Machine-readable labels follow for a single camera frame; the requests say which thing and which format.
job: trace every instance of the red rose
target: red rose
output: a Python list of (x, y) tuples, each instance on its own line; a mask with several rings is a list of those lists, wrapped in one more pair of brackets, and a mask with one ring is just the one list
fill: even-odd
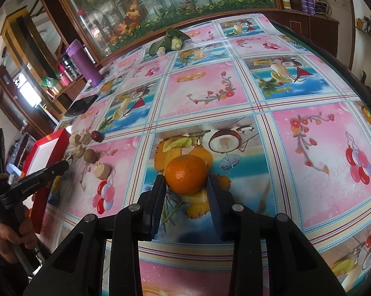
[(289, 123), (291, 124), (291, 126), (293, 126), (294, 128), (299, 128), (300, 127), (300, 122), (297, 118), (292, 118), (289, 120)]

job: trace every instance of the thermos lid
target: thermos lid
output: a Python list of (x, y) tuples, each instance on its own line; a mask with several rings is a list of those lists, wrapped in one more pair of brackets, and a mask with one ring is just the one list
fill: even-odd
[(66, 49), (66, 53), (68, 56), (73, 56), (77, 51), (79, 51), (82, 48), (82, 45), (79, 40), (74, 40), (69, 47)]

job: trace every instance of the person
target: person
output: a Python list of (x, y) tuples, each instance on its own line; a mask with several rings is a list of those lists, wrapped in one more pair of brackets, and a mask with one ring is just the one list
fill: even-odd
[(0, 222), (0, 296), (21, 296), (28, 285), (28, 276), (10, 244), (24, 244), (28, 249), (37, 246), (35, 230), (26, 207), (24, 216), (18, 229), (20, 235)]

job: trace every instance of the black phone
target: black phone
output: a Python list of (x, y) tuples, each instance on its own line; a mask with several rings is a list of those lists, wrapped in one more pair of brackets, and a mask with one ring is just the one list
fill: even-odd
[(98, 95), (93, 94), (92, 96), (87, 96), (83, 99), (75, 101), (65, 113), (65, 117), (74, 117), (75, 115), (85, 113), (97, 98)]

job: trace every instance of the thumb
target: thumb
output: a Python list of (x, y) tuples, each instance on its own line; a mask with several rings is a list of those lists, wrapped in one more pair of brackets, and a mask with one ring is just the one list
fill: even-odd
[(0, 238), (8, 240), (11, 243), (15, 243), (17, 245), (21, 244), (20, 236), (18, 236), (13, 229), (11, 229), (8, 225), (5, 224), (1, 224), (0, 226)]

